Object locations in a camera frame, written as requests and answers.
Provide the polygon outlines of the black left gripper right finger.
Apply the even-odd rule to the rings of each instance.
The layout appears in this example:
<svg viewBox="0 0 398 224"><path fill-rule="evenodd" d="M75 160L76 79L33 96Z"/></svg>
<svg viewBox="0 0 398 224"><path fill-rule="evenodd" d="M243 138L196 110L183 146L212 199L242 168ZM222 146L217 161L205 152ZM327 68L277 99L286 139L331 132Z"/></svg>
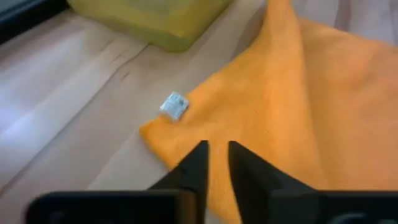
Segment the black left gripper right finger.
<svg viewBox="0 0 398 224"><path fill-rule="evenodd" d="M317 190L236 141L228 160L243 223L397 223L396 191Z"/></svg>

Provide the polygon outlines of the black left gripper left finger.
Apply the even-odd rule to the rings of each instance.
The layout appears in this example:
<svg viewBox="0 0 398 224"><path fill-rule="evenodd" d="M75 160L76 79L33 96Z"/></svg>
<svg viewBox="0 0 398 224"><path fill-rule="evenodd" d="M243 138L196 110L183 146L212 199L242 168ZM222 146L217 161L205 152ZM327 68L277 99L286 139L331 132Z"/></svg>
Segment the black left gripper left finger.
<svg viewBox="0 0 398 224"><path fill-rule="evenodd" d="M203 223L208 188L208 141L200 141L146 190L58 191L27 206L26 224Z"/></svg>

